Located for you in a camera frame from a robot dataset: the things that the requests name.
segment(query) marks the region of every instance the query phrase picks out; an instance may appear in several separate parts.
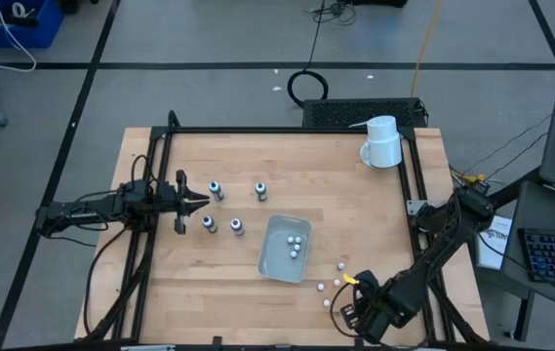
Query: gray plastic tray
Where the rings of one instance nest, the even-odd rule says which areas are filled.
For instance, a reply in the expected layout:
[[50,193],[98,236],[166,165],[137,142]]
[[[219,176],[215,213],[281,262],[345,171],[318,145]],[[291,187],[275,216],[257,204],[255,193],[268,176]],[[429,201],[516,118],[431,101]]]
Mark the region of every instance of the gray plastic tray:
[[[259,274],[283,282],[302,282],[311,230],[312,225],[305,219],[282,214],[272,215],[268,219],[259,256]],[[299,236],[301,239],[297,258],[290,257],[290,252],[295,249],[295,244],[288,244],[288,237],[291,236]]]

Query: plastic container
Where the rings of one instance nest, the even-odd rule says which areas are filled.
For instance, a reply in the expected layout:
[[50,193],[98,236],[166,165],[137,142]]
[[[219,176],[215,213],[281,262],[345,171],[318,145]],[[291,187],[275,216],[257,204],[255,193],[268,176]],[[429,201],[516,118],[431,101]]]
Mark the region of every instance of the plastic container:
[[[64,14],[54,0],[0,0],[0,9],[10,9],[13,3],[20,2],[28,9],[35,7],[39,9],[36,19],[38,26],[21,27],[8,25],[9,30],[20,44],[25,48],[49,48],[59,31]],[[0,24],[0,48],[12,48],[8,35],[4,32],[4,26]]]
[[[300,283],[305,276],[305,264],[312,225],[309,221],[282,214],[274,214],[268,220],[266,234],[259,256],[258,271],[266,278]],[[300,251],[291,258],[293,245],[288,237],[300,237]]]

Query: mug handle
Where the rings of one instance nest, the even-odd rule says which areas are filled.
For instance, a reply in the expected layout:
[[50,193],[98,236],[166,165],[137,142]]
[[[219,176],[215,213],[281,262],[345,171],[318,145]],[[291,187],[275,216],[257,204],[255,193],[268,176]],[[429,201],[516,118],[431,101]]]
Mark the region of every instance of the mug handle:
[[359,149],[359,157],[365,165],[371,166],[371,147],[369,142],[364,142]]

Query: small bottle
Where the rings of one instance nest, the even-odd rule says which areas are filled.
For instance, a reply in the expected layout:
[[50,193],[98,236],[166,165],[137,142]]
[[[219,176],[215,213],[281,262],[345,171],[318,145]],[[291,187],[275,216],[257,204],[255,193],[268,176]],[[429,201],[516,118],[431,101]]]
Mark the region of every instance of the small bottle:
[[212,234],[216,233],[218,230],[217,224],[209,215],[206,215],[205,217],[203,217],[203,220],[201,220],[201,223],[203,223],[203,226],[205,226],[206,229],[208,229],[208,231]]
[[218,182],[216,181],[212,181],[210,183],[210,192],[212,193],[212,195],[215,196],[216,201],[222,201],[222,199],[225,198],[225,195],[222,193],[222,188],[220,187],[220,184],[218,184]]
[[245,228],[242,226],[242,221],[238,218],[231,219],[231,230],[234,231],[236,236],[241,236],[245,234]]
[[256,193],[258,195],[258,200],[261,202],[266,201],[268,199],[268,192],[266,191],[266,185],[264,183],[256,184]]

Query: yellow cable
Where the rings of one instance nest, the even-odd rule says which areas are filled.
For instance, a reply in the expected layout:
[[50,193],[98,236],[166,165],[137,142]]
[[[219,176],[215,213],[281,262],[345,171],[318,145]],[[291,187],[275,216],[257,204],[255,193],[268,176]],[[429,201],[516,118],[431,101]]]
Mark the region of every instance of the yellow cable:
[[441,8],[442,8],[442,0],[437,0],[437,4],[435,5],[435,12],[433,13],[433,19],[431,20],[431,24],[429,24],[429,30],[426,32],[426,38],[424,39],[424,44],[422,44],[422,48],[420,49],[420,55],[417,57],[416,70],[414,71],[414,79],[412,80],[412,94],[411,94],[412,98],[416,93],[417,73],[420,70],[420,64],[422,63],[422,58],[424,58],[424,51],[426,50],[426,46],[429,44],[429,39],[431,38],[431,33],[433,32],[433,28],[435,27],[435,23],[437,22],[437,16],[440,14]]

